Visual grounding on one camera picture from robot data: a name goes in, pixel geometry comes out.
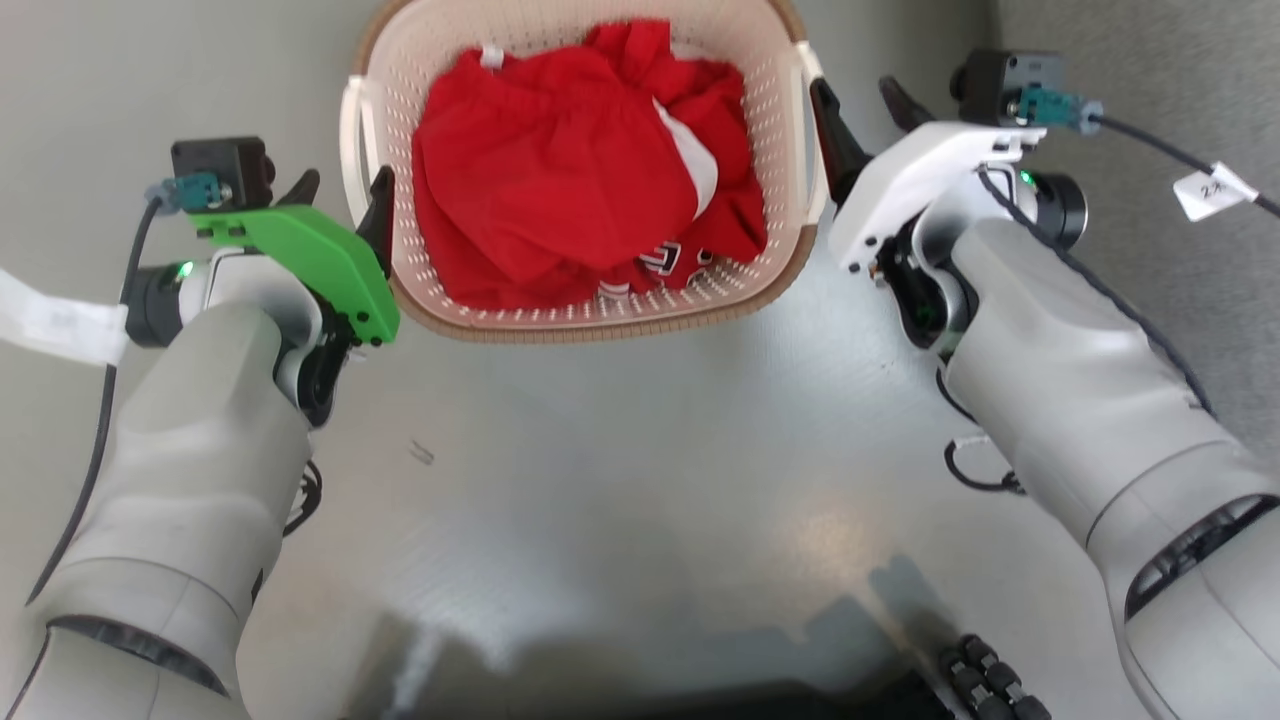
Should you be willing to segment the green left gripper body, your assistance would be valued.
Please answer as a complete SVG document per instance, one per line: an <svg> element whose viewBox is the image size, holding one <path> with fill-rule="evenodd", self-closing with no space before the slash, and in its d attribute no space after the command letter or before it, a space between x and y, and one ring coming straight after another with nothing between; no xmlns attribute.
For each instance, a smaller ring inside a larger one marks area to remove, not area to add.
<svg viewBox="0 0 1280 720"><path fill-rule="evenodd" d="M353 327L365 345L390 345L401 310L372 250L356 231L307 206L193 214L196 231L221 246L256 249L284 266Z"/></svg>

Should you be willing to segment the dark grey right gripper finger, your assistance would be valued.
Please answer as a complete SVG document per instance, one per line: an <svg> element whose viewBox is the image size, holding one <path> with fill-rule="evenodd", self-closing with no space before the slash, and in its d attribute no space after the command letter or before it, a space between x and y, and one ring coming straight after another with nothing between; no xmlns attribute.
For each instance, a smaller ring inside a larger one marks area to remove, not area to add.
<svg viewBox="0 0 1280 720"><path fill-rule="evenodd" d="M826 77L814 78L809 94L829 197L837 208L842 208L872 155L845 123L838 96Z"/></svg>
<svg viewBox="0 0 1280 720"><path fill-rule="evenodd" d="M937 120L934 114L918 102L893 76L879 78L879 95L892 122L904 133L911 133L920 126Z"/></svg>

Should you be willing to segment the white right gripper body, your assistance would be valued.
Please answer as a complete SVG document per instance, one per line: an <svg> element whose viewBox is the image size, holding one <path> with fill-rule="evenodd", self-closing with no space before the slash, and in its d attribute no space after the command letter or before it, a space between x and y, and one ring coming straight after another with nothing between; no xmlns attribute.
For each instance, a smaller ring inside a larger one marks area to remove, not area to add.
<svg viewBox="0 0 1280 720"><path fill-rule="evenodd" d="M1021 183L1021 128L934 120L873 158L835 214L828 249L842 269L870 265L882 241L964 181L988 176L1006 197Z"/></svg>

